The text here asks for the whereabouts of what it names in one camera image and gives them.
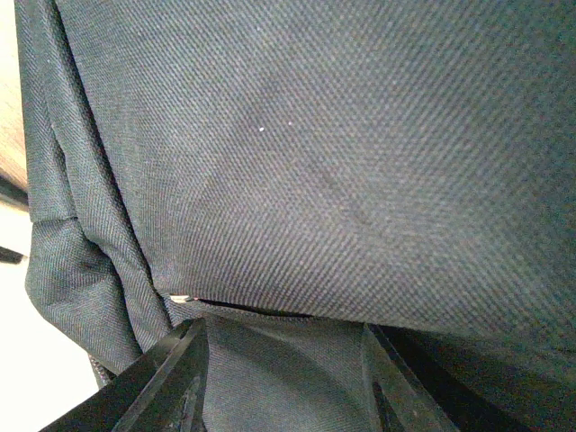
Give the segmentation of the black student backpack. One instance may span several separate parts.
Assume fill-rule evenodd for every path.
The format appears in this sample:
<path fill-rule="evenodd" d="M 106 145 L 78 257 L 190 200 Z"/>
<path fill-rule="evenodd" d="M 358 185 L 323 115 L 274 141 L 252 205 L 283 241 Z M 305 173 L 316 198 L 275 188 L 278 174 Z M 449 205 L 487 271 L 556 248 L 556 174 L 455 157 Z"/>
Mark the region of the black student backpack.
<path fill-rule="evenodd" d="M 374 324 L 574 430 L 574 2 L 14 8 L 26 291 L 100 390 L 204 319 L 204 431 L 373 431 Z"/>

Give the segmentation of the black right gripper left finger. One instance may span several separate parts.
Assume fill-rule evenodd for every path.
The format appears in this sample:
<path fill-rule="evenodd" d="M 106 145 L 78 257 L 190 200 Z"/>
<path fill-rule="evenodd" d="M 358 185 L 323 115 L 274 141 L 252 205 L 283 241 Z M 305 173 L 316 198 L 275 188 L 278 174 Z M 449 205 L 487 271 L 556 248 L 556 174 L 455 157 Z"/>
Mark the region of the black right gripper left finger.
<path fill-rule="evenodd" d="M 183 321 L 98 393 L 45 431 L 204 431 L 204 319 Z"/>

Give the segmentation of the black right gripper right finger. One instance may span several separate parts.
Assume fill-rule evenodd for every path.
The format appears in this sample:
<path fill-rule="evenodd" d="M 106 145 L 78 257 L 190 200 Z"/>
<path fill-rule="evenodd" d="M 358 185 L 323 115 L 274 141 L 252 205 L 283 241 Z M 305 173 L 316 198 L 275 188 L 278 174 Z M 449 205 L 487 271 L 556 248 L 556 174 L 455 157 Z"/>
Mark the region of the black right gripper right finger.
<path fill-rule="evenodd" d="M 402 331 L 362 326 L 373 431 L 525 431 L 442 368 Z"/>

